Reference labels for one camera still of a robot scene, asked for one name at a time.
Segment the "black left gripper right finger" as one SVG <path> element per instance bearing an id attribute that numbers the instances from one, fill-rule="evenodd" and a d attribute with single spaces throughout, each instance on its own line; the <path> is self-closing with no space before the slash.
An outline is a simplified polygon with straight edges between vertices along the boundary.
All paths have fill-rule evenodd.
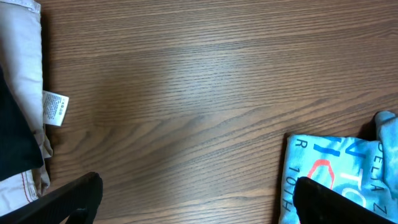
<path id="1" fill-rule="evenodd" d="M 393 224 L 308 177 L 297 179 L 293 203 L 301 224 Z"/>

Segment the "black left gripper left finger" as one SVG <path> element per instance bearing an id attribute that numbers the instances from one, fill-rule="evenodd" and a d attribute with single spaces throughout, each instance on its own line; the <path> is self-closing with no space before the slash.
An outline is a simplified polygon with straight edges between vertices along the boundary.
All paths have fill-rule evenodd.
<path id="1" fill-rule="evenodd" d="M 103 197 L 103 180 L 89 172 L 57 190 L 1 217 L 1 223 L 92 224 Z"/>

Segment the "light blue printed t-shirt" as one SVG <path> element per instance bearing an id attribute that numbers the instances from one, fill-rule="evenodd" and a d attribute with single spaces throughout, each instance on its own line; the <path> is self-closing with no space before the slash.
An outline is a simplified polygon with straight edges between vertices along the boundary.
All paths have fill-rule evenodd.
<path id="1" fill-rule="evenodd" d="M 293 134 L 287 139 L 279 223 L 298 223 L 294 187 L 308 177 L 368 210 L 397 222 L 397 115 L 381 111 L 377 138 Z"/>

